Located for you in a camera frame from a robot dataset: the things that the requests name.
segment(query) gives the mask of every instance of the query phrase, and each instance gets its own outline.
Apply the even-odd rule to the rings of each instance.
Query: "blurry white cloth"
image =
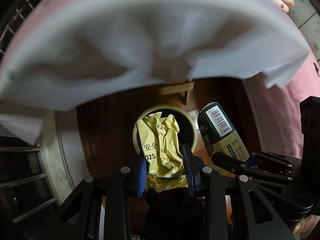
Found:
[[[136,87],[259,72],[283,88],[307,55],[270,0],[43,0],[1,62],[0,99],[67,111]]]

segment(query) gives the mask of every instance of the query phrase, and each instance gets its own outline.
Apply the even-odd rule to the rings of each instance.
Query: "wooden floor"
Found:
[[[181,107],[195,120],[208,103],[218,102],[249,152],[260,151],[257,130],[241,81],[230,78],[195,80],[190,102],[183,104],[182,94],[161,96],[161,86],[138,88],[105,96],[77,108],[81,142],[90,173],[96,177],[110,176],[126,166],[137,153],[132,131],[138,117],[149,107],[169,104]],[[198,132],[195,155],[206,157]],[[129,211],[133,232],[139,232],[148,206],[143,199],[130,199]]]

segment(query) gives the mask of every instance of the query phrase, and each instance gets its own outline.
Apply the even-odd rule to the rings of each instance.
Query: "white fabric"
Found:
[[[44,0],[2,60],[0,99],[68,111],[131,88],[259,72],[282,88],[307,55],[269,0]]]

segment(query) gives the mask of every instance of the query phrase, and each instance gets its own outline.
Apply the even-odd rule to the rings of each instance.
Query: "green and yellow box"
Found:
[[[210,103],[200,111],[198,126],[210,158],[216,152],[244,162],[249,158],[247,149],[219,103]],[[221,174],[227,172],[217,166],[214,169]]]

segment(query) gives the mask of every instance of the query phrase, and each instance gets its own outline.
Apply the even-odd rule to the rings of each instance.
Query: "barcode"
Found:
[[[208,111],[206,111],[206,114],[209,116],[220,137],[224,136],[226,133],[232,130],[231,125],[222,114],[218,106],[214,106],[213,108],[209,109]]]

